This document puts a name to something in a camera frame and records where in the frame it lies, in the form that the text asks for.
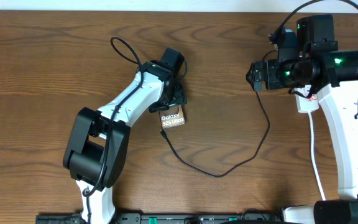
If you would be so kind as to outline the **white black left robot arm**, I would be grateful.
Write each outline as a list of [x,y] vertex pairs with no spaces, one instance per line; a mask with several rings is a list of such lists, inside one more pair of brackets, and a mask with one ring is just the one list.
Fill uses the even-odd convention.
[[63,156],[63,166],[79,186],[82,223],[111,223],[115,216],[113,185],[126,161],[131,127],[145,110],[166,111],[186,103],[177,77],[185,61],[167,48],[160,60],[145,62],[132,83],[108,104],[81,109]]

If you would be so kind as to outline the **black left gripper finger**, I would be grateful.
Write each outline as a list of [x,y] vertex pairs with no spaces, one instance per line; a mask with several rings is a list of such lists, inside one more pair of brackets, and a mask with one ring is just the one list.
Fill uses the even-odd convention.
[[174,106],[174,104],[172,104],[172,103],[158,101],[158,102],[152,103],[149,106],[149,112],[155,113],[158,111],[166,111],[166,110],[169,110],[173,106]]
[[185,90],[181,83],[177,83],[174,89],[173,106],[187,104]]

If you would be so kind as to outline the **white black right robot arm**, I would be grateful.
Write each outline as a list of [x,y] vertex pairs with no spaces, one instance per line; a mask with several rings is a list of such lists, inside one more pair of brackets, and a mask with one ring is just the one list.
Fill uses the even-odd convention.
[[284,223],[358,223],[358,51],[339,50],[330,14],[297,21],[270,40],[276,59],[253,62],[246,75],[254,91],[288,89],[316,98],[333,143],[338,199],[282,210]]

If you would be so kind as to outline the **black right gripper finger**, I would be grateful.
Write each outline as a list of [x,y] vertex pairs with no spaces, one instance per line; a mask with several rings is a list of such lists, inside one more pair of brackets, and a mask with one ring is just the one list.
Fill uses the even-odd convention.
[[249,83],[254,91],[263,91],[264,78],[262,75],[251,74],[249,76]]
[[247,76],[262,76],[265,70],[265,62],[263,60],[251,63]]

